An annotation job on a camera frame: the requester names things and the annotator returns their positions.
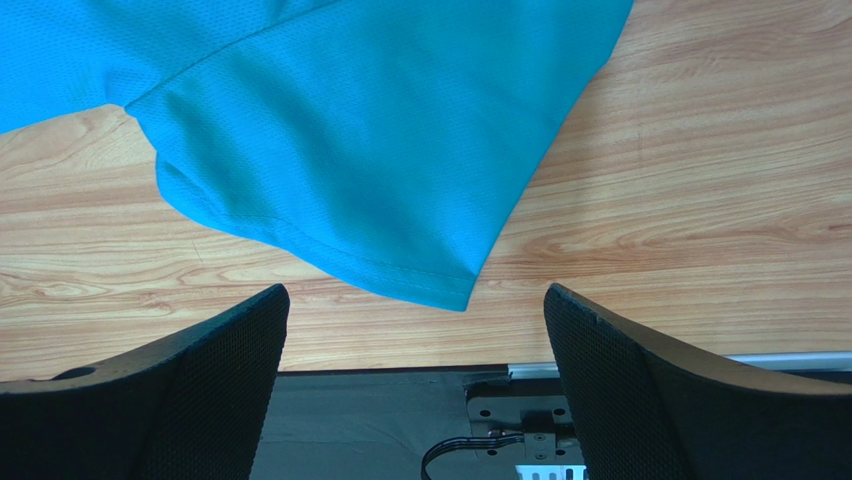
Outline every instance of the gray surface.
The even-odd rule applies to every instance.
[[[505,380],[505,367],[284,375],[272,392],[251,480],[419,480],[435,443],[469,436],[464,386]],[[517,480],[512,468],[453,452],[434,480]]]

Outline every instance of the hole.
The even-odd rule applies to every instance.
[[[62,372],[59,375],[53,377],[53,380],[67,380],[69,378],[85,377],[86,375],[89,375],[94,372],[95,367],[72,368],[71,370]]]

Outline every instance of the wooden tabletop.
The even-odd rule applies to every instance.
[[[852,350],[850,17],[850,0],[638,0],[462,314],[185,219],[118,108],[0,136],[0,380],[127,351],[275,282],[290,370],[548,361],[554,281],[717,353]]]

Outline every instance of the blue fabric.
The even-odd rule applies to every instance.
[[[4,0],[0,133],[123,106],[187,217],[381,295],[464,310],[630,7]]]

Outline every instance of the blue shirt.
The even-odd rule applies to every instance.
[[[187,217],[464,310],[631,3],[4,0],[0,133],[123,106]]]

